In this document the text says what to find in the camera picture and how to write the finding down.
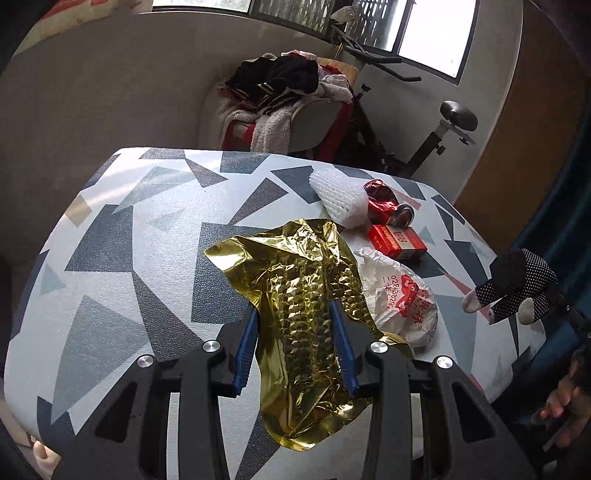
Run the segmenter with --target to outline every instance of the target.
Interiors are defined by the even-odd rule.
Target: blue gripper pad
[[[242,393],[242,389],[246,387],[246,383],[248,382],[248,374],[251,371],[252,358],[255,355],[257,338],[258,310],[253,308],[236,353],[236,375],[234,375],[234,382],[232,383],[236,395]]]
[[[359,383],[355,374],[355,355],[353,348],[349,343],[349,337],[347,336],[338,304],[335,301],[331,301],[329,310],[330,318],[332,319],[333,342],[335,343],[336,354],[339,357],[343,385],[345,385],[349,395],[354,397],[359,388]]]

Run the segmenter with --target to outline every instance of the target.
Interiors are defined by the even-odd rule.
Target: white wall
[[[81,25],[15,56],[0,77],[0,255],[17,271],[15,293],[53,226],[113,152],[196,148],[214,82],[243,60],[295,48],[331,51],[257,20],[161,12]]]
[[[402,161],[408,161],[436,128],[442,102],[459,102],[476,114],[478,129],[470,133],[476,145],[465,146],[449,133],[442,143],[445,153],[432,153],[413,176],[450,201],[460,193],[496,123],[515,68],[521,24],[521,0],[480,0],[472,47],[458,86],[409,65],[392,69],[407,76],[419,74],[422,82],[403,83],[369,66],[359,76],[358,86],[367,83],[372,88],[362,105],[378,139]]]

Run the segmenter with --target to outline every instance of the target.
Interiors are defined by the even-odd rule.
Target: polka dot glove
[[[491,264],[491,279],[472,290],[462,301],[467,313],[474,313],[492,302],[490,324],[518,313],[523,325],[530,325],[550,311],[546,298],[549,284],[556,274],[545,260],[529,250],[509,250]]]

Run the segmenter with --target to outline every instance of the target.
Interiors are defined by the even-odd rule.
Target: embossed foil
[[[330,220],[294,220],[259,235],[230,238],[205,254],[260,313],[261,414],[269,434],[285,447],[313,447],[371,403],[351,399],[342,384],[329,301],[340,299],[376,339],[411,355],[402,337],[384,337],[376,328],[355,257]]]

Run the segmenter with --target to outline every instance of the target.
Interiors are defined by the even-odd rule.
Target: window
[[[457,83],[462,74],[479,0],[353,0],[359,19],[345,32],[376,53],[394,53],[408,63]],[[316,36],[329,34],[329,17],[347,0],[154,0],[155,7],[216,8],[292,26]]]

